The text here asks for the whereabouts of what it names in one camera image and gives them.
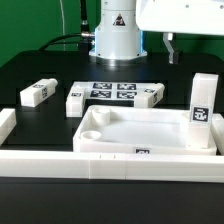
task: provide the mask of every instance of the warning label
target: warning label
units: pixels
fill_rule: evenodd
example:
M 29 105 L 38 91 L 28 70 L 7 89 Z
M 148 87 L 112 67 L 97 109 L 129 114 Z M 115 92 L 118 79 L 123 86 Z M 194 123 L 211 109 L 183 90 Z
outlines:
M 118 15 L 117 19 L 115 20 L 114 26 L 125 26 L 125 22 L 121 16 L 121 14 Z

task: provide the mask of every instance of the printed label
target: printed label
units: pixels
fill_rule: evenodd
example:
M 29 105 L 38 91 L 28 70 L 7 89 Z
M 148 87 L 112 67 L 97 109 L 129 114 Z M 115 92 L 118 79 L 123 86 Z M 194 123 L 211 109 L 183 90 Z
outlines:
M 46 87 L 44 89 L 42 89 L 42 97 L 43 98 L 47 97 L 47 88 Z
M 149 149 L 136 149 L 135 153 L 136 154 L 150 154 L 150 150 Z
M 82 93 L 72 93 L 71 96 L 73 96 L 73 97 L 81 97 Z
M 193 106 L 191 112 L 191 122 L 207 124 L 210 120 L 211 108 Z
M 144 92 L 146 93 L 154 93 L 156 90 L 154 89 L 145 89 Z
M 91 92 L 90 97 L 94 97 L 94 98 L 111 98 L 111 92 L 110 91 L 93 90 Z
M 123 83 L 123 84 L 117 84 L 118 90 L 136 90 L 136 84 L 130 84 L 130 83 Z
M 156 102 L 157 102 L 157 100 L 158 100 L 157 93 L 155 93 L 153 97 L 154 97 L 154 99 L 153 99 L 153 103 L 156 103 Z
M 136 92 L 117 92 L 118 99 L 134 99 L 135 95 L 137 95 Z
M 33 87 L 34 87 L 34 88 L 42 88 L 42 87 L 44 87 L 44 85 L 36 84 L 36 85 L 34 85 Z
M 114 26 L 125 26 L 124 19 L 122 18 L 122 15 L 119 14 L 116 20 L 113 23 Z
M 95 82 L 93 84 L 93 89 L 112 89 L 112 83 Z

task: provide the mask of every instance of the white plastic container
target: white plastic container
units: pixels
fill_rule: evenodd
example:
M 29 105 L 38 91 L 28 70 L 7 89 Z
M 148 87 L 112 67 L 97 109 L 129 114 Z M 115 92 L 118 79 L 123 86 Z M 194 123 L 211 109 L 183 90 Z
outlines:
M 97 122 L 96 111 L 104 111 L 102 116 L 97 117 Z M 211 133 L 208 148 L 186 147 L 188 113 L 189 111 L 183 110 L 91 106 L 73 137 L 73 150 L 128 154 L 215 155 L 217 148 Z M 83 141 L 81 136 L 87 131 L 96 131 L 101 136 L 97 141 Z
M 41 79 L 20 92 L 21 105 L 36 107 L 55 93 L 56 79 Z

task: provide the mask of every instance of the green wall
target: green wall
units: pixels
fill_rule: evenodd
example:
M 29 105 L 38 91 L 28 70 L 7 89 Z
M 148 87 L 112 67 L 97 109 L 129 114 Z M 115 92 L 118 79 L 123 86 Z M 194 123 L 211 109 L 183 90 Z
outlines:
M 79 32 L 79 0 L 62 0 L 66 33 Z M 100 21 L 100 0 L 87 0 L 91 30 Z M 63 34 L 60 0 L 0 1 L 0 66 L 17 53 L 36 50 Z M 166 51 L 161 33 L 147 33 L 146 50 Z M 177 35 L 177 47 L 184 52 L 212 53 L 224 59 L 224 37 Z M 51 49 L 63 50 L 63 47 Z M 66 50 L 76 50 L 75 46 Z

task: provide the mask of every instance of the small white block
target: small white block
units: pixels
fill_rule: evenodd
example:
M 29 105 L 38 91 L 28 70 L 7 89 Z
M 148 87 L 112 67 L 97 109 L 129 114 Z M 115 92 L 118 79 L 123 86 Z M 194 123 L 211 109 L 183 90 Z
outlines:
M 224 155 L 224 119 L 220 114 L 213 115 L 211 131 L 220 153 Z
M 126 179 L 219 182 L 223 168 L 223 159 L 216 156 L 129 154 Z
M 89 178 L 89 154 L 1 150 L 0 176 Z
M 36 107 L 55 93 L 56 79 L 41 79 L 20 92 L 21 105 Z
M 90 153 L 90 179 L 125 179 L 125 154 Z
M 0 113 L 0 146 L 16 125 L 15 109 L 3 109 Z
M 193 80 L 187 146 L 208 148 L 218 75 L 197 73 Z
M 138 93 L 134 97 L 134 107 L 136 108 L 152 108 L 162 98 L 165 87 L 163 84 L 150 84 L 144 92 Z
M 72 87 L 66 101 L 66 116 L 81 117 L 85 103 L 85 88 Z

